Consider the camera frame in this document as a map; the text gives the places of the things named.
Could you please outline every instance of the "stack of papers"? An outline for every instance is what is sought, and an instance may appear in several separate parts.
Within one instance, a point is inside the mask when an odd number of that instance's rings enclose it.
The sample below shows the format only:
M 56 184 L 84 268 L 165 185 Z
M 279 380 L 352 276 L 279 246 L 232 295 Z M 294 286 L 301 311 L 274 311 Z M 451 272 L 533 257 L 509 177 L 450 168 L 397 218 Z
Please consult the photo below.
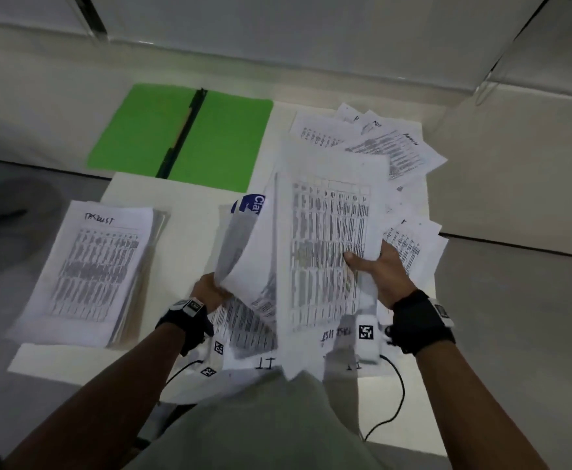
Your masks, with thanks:
M 334 117 L 299 112 L 290 134 L 266 189 L 232 210 L 215 276 L 235 297 L 212 315 L 212 370 L 281 367 L 289 379 L 304 369 L 321 379 L 362 369 L 344 352 L 354 315 L 391 323 L 392 312 L 342 254 L 376 259 L 384 239 L 424 287 L 447 243 L 401 192 L 446 161 L 420 124 L 343 104 Z
M 72 201 L 8 338 L 87 347 L 118 342 L 145 254 L 163 222 L 151 208 Z

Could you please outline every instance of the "cable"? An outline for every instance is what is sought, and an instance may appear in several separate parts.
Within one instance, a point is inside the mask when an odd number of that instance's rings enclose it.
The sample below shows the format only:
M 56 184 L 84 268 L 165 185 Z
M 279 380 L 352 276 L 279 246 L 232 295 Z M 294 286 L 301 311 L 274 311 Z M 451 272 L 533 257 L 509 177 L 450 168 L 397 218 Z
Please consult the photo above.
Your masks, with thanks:
M 394 365 L 394 363 L 392 361 L 390 361 L 388 358 L 386 358 L 386 356 L 384 355 L 379 355 L 380 358 L 382 358 L 384 361 L 387 361 L 388 363 L 390 363 L 390 365 L 395 369 L 395 371 L 397 372 L 397 376 L 399 376 L 399 381 L 401 382 L 401 401 L 399 403 L 399 407 L 397 408 L 397 412 L 395 412 L 395 415 L 393 415 L 390 419 L 388 420 L 383 420 L 382 422 L 380 422 L 379 424 L 376 424 L 372 429 L 370 429 L 368 431 L 368 434 L 366 434 L 366 437 L 364 437 L 364 441 L 366 442 L 368 440 L 368 436 L 371 435 L 373 433 L 373 431 L 379 427 L 379 426 L 383 426 L 384 424 L 388 424 L 389 422 L 392 422 L 393 420 L 395 420 L 397 418 L 397 416 L 399 415 L 399 411 L 401 411 L 401 406 L 403 406 L 403 401 L 406 398 L 406 385 L 404 385 L 403 382 L 403 378 L 401 378 L 401 373 L 399 372 L 399 370 L 397 369 L 397 367 Z
M 173 379 L 175 379 L 175 378 L 177 377 L 177 375 L 178 375 L 181 371 L 183 371 L 183 370 L 186 369 L 186 368 L 189 368 L 190 366 L 192 366 L 192 365 L 194 365 L 194 364 L 196 364 L 196 363 L 203 363 L 203 360 L 196 360 L 196 361 L 193 361 L 192 363 L 188 363 L 186 366 L 184 366 L 184 367 L 181 368 L 179 371 L 177 371 L 175 374 L 173 374 L 173 376 L 172 376 L 171 378 L 169 378 L 168 381 L 166 381 L 166 384 L 164 385 L 164 387 L 167 387 L 167 386 L 169 385 L 169 383 L 170 383 Z

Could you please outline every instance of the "left hand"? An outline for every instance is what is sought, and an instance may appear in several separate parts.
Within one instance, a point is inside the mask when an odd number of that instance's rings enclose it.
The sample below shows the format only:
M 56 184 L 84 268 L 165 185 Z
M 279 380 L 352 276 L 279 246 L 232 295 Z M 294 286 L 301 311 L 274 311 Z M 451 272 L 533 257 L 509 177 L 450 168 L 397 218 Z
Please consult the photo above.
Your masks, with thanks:
M 214 273 L 212 272 L 211 274 L 205 274 L 194 284 L 190 296 L 203 302 L 208 308 L 208 313 L 212 313 L 221 306 L 225 300 L 231 297 L 231 293 L 218 287 L 214 283 Z

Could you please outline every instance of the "green binder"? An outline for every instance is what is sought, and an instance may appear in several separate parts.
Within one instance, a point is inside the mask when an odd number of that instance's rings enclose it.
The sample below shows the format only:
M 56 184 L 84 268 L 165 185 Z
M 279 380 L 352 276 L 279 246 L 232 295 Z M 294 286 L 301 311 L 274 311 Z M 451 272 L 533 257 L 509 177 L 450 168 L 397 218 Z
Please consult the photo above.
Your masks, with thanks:
M 180 138 L 196 94 L 187 87 L 134 85 L 88 166 L 155 177 Z M 207 91 L 167 178 L 245 193 L 272 108 L 270 100 Z

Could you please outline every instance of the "white table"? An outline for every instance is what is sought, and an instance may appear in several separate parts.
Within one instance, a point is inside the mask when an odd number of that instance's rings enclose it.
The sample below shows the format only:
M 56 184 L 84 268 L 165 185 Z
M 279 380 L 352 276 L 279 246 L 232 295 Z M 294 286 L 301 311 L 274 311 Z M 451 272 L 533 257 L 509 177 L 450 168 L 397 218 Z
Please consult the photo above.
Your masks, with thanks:
M 296 111 L 301 109 L 306 108 L 275 103 L 251 177 L 249 192 L 263 190 L 274 165 L 274 146 L 282 135 L 288 134 Z M 418 205 L 421 214 L 429 215 L 425 181 L 410 185 L 405 193 L 413 204 Z M 154 329 L 157 320 L 171 303 L 188 296 L 199 276 L 214 269 L 219 250 L 218 235 L 224 231 L 220 225 L 221 211 L 228 209 L 240 197 L 239 193 L 177 181 L 126 173 L 114 176 L 102 202 L 118 206 L 156 207 L 171 214 L 157 243 L 144 309 L 127 325 L 136 330 L 134 344 Z M 434 284 L 426 291 L 435 296 Z M 8 370 L 84 385 L 125 351 L 25 344 L 18 350 Z M 400 353 L 389 357 L 403 376 L 406 399 L 397 419 L 379 427 L 369 440 L 446 455 L 414 357 Z M 256 377 L 258 372 L 249 370 L 244 376 L 236 374 L 235 377 L 222 374 L 219 386 L 211 385 L 210 394 L 231 389 L 232 385 Z M 187 403 L 203 399 L 208 391 L 196 385 L 198 378 L 195 373 L 185 371 L 164 390 L 162 400 Z M 358 395 L 359 426 L 363 434 L 366 434 L 377 422 L 390 418 L 397 409 L 401 397 L 399 379 L 395 376 L 360 378 Z

